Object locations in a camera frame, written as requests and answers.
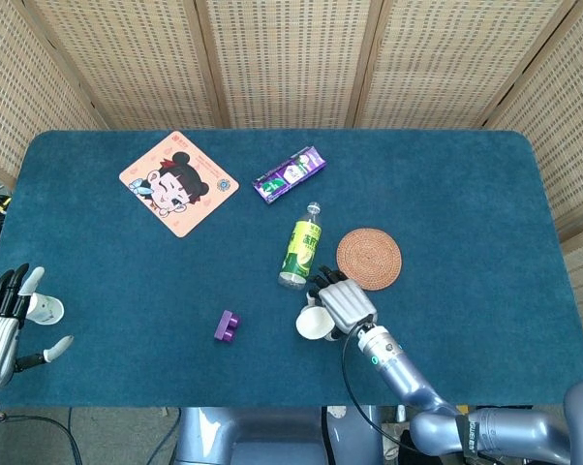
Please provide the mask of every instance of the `purple toy block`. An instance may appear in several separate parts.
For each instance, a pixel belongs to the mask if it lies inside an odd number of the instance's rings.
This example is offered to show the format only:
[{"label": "purple toy block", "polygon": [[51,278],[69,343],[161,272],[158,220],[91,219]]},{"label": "purple toy block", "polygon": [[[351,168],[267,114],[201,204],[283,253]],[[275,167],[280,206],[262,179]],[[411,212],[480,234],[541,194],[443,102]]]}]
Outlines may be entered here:
[{"label": "purple toy block", "polygon": [[225,310],[221,321],[218,323],[214,337],[219,341],[231,342],[235,335],[235,329],[240,324],[240,317]]}]

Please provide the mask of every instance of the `blue tablecloth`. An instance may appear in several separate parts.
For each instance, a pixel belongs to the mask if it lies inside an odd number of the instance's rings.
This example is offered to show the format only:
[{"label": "blue tablecloth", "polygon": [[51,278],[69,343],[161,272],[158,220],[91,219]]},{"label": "blue tablecloth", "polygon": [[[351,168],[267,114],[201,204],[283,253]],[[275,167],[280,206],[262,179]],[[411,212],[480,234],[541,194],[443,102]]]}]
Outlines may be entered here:
[{"label": "blue tablecloth", "polygon": [[[240,190],[177,238],[118,180],[169,131],[48,132],[30,145],[0,271],[46,268],[66,314],[28,323],[20,354],[65,334],[63,357],[14,376],[11,405],[349,404],[341,343],[295,331],[303,293],[276,278],[294,222],[322,205],[316,264],[345,233],[385,230],[403,270],[370,293],[380,322],[453,402],[559,402],[583,379],[583,333],[530,144],[512,132],[184,131]],[[328,166],[266,205],[251,181],[315,145]],[[243,319],[213,338],[225,309]],[[363,403],[397,399],[357,351]]]}]

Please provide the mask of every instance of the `woven coaster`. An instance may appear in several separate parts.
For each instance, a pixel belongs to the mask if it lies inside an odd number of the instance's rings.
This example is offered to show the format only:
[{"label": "woven coaster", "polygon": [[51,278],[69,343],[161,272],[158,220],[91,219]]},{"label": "woven coaster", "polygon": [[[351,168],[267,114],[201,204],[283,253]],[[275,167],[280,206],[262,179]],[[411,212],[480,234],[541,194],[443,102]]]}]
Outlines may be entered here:
[{"label": "woven coaster", "polygon": [[366,291],[390,286],[401,271],[401,251],[386,232],[362,228],[348,232],[337,248],[339,269]]}]

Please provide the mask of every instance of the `white paper cup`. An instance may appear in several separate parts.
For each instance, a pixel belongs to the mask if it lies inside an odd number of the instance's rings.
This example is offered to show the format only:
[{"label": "white paper cup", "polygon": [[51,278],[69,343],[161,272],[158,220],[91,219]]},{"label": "white paper cup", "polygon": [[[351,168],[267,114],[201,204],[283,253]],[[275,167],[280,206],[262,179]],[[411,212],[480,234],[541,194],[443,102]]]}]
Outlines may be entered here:
[{"label": "white paper cup", "polygon": [[334,329],[334,320],[325,308],[307,305],[296,318],[295,328],[306,339],[322,339]]},{"label": "white paper cup", "polygon": [[54,325],[63,318],[63,303],[49,295],[33,293],[27,309],[27,320],[38,325]]}]

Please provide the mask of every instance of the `bottle cap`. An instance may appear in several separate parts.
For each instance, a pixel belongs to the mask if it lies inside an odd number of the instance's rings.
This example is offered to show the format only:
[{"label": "bottle cap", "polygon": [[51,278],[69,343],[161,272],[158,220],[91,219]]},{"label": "bottle cap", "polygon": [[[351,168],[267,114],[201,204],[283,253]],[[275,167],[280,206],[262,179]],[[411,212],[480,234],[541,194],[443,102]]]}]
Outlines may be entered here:
[{"label": "bottle cap", "polygon": [[317,215],[321,211],[320,204],[317,203],[316,201],[312,201],[311,203],[309,203],[309,206],[307,206],[307,211],[309,213]]}]

